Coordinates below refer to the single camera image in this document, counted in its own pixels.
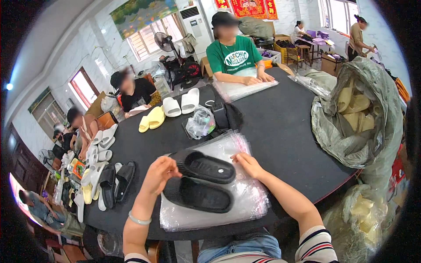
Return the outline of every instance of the green t-shirt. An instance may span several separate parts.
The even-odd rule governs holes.
[[[242,69],[254,67],[255,63],[262,60],[251,40],[242,36],[237,36],[232,46],[225,46],[215,40],[206,49],[206,55],[213,73],[234,74]]]

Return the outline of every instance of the woman in green t-shirt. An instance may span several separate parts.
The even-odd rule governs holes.
[[[262,56],[247,37],[237,36],[238,19],[228,12],[217,12],[212,17],[215,41],[206,49],[210,68],[219,81],[252,85],[270,82],[274,78],[264,72]],[[257,77],[232,74],[257,64]]]

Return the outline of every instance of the mural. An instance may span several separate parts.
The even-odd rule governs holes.
[[[176,11],[178,8],[175,0],[129,0],[110,15],[124,40]]]

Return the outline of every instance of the person in white shirt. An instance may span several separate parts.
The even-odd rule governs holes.
[[[298,39],[298,37],[302,37],[304,35],[308,35],[310,37],[310,35],[307,34],[306,30],[304,29],[304,23],[301,21],[297,21],[297,24],[294,27],[294,31],[291,33],[292,43],[296,45],[307,45],[311,47],[310,43],[307,43],[305,41],[302,41],[301,39]]]
[[[323,226],[317,208],[300,192],[265,171],[246,153],[231,156],[247,173],[261,181],[272,192],[282,208],[298,221],[300,241],[295,254],[296,262],[338,262],[331,244],[329,231]],[[151,215],[157,196],[171,177],[181,177],[175,160],[159,157],[149,167],[142,187],[127,218],[123,230],[125,263],[150,263],[145,249]],[[233,236],[231,240],[205,240],[198,263],[286,263],[281,259],[278,241],[266,231]]]

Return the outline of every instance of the person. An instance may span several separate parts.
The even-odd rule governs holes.
[[[296,45],[307,45],[311,47],[312,45],[310,43],[298,39],[298,37],[302,37],[304,35],[311,37],[309,34],[306,33],[306,30],[304,29],[304,23],[302,21],[297,21],[297,24],[294,27],[294,31],[291,33],[292,43]]]
[[[69,132],[66,134],[63,134],[62,132],[55,130],[53,139],[58,140],[61,143],[61,147],[64,149],[64,151],[67,153],[69,150],[73,150],[73,146],[75,145],[77,138],[76,132]]]
[[[265,171],[255,158],[246,153],[231,156],[247,173],[261,181],[272,192],[282,208],[298,221],[300,233],[297,262],[337,262],[329,231],[323,226],[316,207],[300,192]],[[140,192],[129,213],[123,230],[125,262],[150,262],[145,250],[149,223],[157,196],[171,177],[181,177],[175,160],[159,157],[149,167]],[[282,263],[278,241],[269,233],[260,231],[240,235],[236,241],[218,244],[204,240],[198,263]]]
[[[217,12],[212,17],[215,41],[206,49],[210,68],[219,81],[252,85],[270,82],[274,78],[265,73],[262,56],[247,37],[237,36],[238,19],[228,12]],[[246,68],[255,67],[256,77],[234,76]]]
[[[32,191],[19,190],[19,198],[28,205],[29,213],[43,228],[53,234],[61,234],[58,229],[66,222],[63,214],[54,211],[44,198]]]
[[[367,21],[359,15],[354,15],[354,17],[357,22],[351,26],[351,33],[349,34],[348,61],[353,61],[357,56],[367,57],[362,51],[363,48],[375,52],[374,47],[364,44],[362,40],[362,31],[367,28]]]
[[[126,118],[130,116],[128,112],[133,108],[141,105],[150,108],[161,102],[161,95],[155,86],[145,78],[134,80],[130,71],[130,68],[126,68],[114,72],[110,80],[111,86],[121,92],[121,104]]]
[[[91,141],[95,138],[99,130],[105,130],[105,127],[92,114],[85,116],[76,108],[72,107],[67,112],[67,121],[73,128],[78,128],[82,137],[82,149],[78,158],[85,160],[86,152],[91,145]]]

